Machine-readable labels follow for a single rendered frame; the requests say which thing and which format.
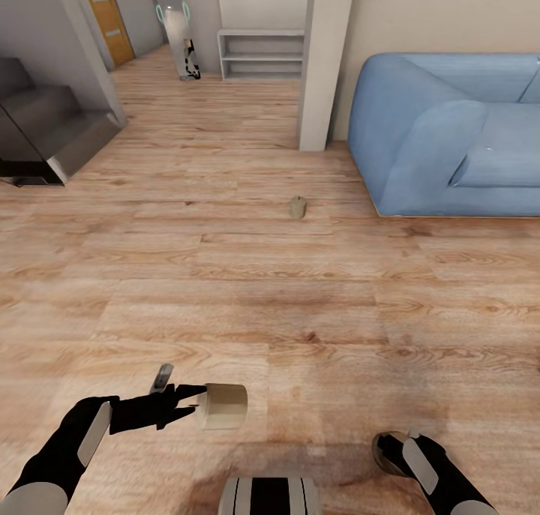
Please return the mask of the robot trunk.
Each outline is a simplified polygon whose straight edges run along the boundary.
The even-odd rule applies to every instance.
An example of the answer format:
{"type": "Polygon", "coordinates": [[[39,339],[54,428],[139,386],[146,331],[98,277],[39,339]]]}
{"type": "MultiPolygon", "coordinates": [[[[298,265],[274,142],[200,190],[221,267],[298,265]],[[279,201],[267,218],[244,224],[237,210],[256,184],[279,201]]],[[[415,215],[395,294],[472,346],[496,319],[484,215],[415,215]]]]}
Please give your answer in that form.
{"type": "Polygon", "coordinates": [[[312,478],[229,478],[218,515],[322,515],[312,478]]]}

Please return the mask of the pillar candle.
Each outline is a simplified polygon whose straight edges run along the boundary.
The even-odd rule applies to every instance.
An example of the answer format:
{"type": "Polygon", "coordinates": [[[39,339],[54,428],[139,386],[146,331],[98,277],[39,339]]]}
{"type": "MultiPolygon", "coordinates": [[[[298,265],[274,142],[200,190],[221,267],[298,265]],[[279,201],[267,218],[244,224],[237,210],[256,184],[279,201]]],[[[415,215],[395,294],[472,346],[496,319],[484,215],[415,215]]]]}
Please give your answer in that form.
{"type": "Polygon", "coordinates": [[[248,393],[244,385],[205,383],[198,394],[195,425],[199,431],[240,430],[248,414],[248,393]]]}
{"type": "Polygon", "coordinates": [[[303,219],[305,217],[307,200],[303,196],[295,196],[290,201],[289,215],[293,219],[303,219]]]}
{"type": "Polygon", "coordinates": [[[385,472],[388,472],[388,474],[392,475],[398,475],[398,477],[404,477],[408,478],[406,474],[404,474],[403,471],[401,471],[398,466],[394,465],[390,460],[386,459],[385,456],[382,455],[382,449],[378,446],[378,440],[380,436],[386,437],[387,435],[392,435],[394,438],[398,439],[398,441],[405,442],[407,440],[407,435],[403,432],[398,432],[396,430],[389,430],[389,432],[381,432],[377,433],[376,436],[374,436],[373,443],[372,443],[372,451],[374,459],[376,460],[377,464],[380,466],[380,469],[382,469],[385,472]]]}

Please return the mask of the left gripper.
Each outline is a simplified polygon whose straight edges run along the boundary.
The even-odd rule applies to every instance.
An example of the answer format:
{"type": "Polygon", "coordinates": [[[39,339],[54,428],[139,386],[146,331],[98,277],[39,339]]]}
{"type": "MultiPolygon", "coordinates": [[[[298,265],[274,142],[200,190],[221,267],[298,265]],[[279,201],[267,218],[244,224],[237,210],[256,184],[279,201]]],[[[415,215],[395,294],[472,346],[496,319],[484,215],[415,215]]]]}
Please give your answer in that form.
{"type": "Polygon", "coordinates": [[[175,390],[175,384],[167,384],[163,393],[135,397],[133,430],[152,424],[157,424],[157,430],[161,430],[166,424],[192,414],[196,407],[177,408],[179,401],[205,391],[207,387],[202,385],[179,385],[175,390]]]}

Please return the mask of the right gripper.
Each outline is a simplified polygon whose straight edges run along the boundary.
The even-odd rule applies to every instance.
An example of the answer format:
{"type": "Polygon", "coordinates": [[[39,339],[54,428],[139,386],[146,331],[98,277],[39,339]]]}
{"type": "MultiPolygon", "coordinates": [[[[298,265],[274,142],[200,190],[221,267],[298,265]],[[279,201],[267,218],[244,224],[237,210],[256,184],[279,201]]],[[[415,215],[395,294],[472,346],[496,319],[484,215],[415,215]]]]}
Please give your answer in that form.
{"type": "Polygon", "coordinates": [[[379,436],[377,444],[382,449],[382,455],[385,456],[386,459],[398,466],[398,468],[400,468],[401,471],[408,476],[408,478],[413,478],[413,474],[407,468],[407,465],[403,459],[403,442],[398,441],[398,439],[394,438],[392,435],[387,435],[386,437],[379,436]]]}

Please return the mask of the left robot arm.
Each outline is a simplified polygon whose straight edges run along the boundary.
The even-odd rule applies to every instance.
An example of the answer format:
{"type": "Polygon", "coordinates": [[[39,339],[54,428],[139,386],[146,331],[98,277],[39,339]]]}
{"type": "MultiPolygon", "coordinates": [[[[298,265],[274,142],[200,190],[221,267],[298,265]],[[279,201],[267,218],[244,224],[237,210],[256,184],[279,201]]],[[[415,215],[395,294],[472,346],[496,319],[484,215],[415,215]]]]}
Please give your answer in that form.
{"type": "Polygon", "coordinates": [[[174,366],[161,364],[148,396],[86,397],[61,421],[43,449],[25,464],[19,480],[0,502],[0,515],[65,515],[109,426],[109,434],[166,424],[195,412],[177,408],[180,400],[207,391],[202,385],[167,384],[174,366]]]}

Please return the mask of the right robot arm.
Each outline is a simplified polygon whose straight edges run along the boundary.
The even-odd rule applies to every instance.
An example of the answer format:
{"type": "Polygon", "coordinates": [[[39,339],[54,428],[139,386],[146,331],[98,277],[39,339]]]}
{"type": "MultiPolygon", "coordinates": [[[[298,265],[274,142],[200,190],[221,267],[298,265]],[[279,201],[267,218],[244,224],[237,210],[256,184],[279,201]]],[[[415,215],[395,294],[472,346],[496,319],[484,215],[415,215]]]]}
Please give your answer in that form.
{"type": "Polygon", "coordinates": [[[436,515],[500,515],[450,461],[439,443],[411,427],[403,443],[379,436],[382,455],[415,478],[436,515]]]}

